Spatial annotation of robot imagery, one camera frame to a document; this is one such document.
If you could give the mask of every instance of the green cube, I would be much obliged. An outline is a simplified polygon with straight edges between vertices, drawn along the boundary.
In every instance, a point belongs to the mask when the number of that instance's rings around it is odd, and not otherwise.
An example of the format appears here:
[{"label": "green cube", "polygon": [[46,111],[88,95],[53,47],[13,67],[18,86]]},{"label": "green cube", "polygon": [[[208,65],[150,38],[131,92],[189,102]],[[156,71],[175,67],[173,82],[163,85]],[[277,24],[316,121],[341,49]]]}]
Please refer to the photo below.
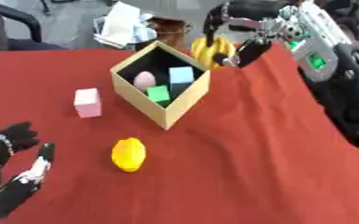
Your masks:
[{"label": "green cube", "polygon": [[147,89],[148,98],[162,107],[170,105],[170,94],[167,86],[149,87]]}]

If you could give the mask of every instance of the block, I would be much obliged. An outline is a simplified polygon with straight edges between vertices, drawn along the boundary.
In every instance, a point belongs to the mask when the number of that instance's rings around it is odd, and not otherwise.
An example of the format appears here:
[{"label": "block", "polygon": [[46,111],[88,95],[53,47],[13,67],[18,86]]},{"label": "block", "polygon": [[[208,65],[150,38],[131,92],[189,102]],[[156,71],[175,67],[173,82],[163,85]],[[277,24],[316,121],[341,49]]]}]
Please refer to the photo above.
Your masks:
[{"label": "block", "polygon": [[170,93],[167,86],[149,87],[147,94],[152,102],[156,102],[164,108],[170,104]]},{"label": "block", "polygon": [[170,91],[175,99],[194,82],[194,70],[190,66],[171,67],[169,70]]},{"label": "block", "polygon": [[77,90],[74,97],[74,107],[81,118],[101,116],[102,106],[98,89]]}]

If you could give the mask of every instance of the open box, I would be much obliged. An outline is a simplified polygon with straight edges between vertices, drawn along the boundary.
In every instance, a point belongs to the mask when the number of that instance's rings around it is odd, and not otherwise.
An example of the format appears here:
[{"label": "open box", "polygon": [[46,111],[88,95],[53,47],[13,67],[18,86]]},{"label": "open box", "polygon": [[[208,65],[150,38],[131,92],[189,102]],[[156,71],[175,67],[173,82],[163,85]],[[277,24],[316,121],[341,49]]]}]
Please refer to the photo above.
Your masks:
[{"label": "open box", "polygon": [[[170,67],[192,67],[195,82],[172,103],[163,108],[135,88],[135,77],[153,73],[157,86],[169,83]],[[170,129],[209,90],[210,72],[196,60],[170,46],[156,41],[111,69],[114,88],[127,102],[149,116],[165,130]]]}]

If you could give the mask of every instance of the yellow pumpkin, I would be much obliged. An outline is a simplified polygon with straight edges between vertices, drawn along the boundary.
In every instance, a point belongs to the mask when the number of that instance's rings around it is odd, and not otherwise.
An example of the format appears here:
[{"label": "yellow pumpkin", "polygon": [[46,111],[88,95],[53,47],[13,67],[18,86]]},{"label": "yellow pumpkin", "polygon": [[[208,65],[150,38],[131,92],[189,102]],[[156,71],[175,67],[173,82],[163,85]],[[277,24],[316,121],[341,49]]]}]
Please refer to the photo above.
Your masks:
[{"label": "yellow pumpkin", "polygon": [[114,146],[111,159],[115,165],[125,172],[136,172],[145,160],[145,147],[136,138],[120,140]]},{"label": "yellow pumpkin", "polygon": [[216,53],[224,53],[229,57],[236,53],[236,47],[222,36],[215,36],[212,46],[207,47],[207,38],[198,38],[192,43],[192,56],[208,69],[216,69],[220,65],[214,62]]}]

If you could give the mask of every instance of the white paper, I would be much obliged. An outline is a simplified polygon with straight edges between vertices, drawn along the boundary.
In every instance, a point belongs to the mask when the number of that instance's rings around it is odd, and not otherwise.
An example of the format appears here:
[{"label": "white paper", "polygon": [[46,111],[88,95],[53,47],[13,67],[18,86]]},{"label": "white paper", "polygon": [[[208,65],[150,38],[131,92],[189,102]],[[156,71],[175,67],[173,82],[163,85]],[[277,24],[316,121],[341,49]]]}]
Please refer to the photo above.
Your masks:
[{"label": "white paper", "polygon": [[139,16],[139,8],[122,2],[116,3],[106,17],[102,38],[126,46],[134,36],[134,26],[138,23]]}]

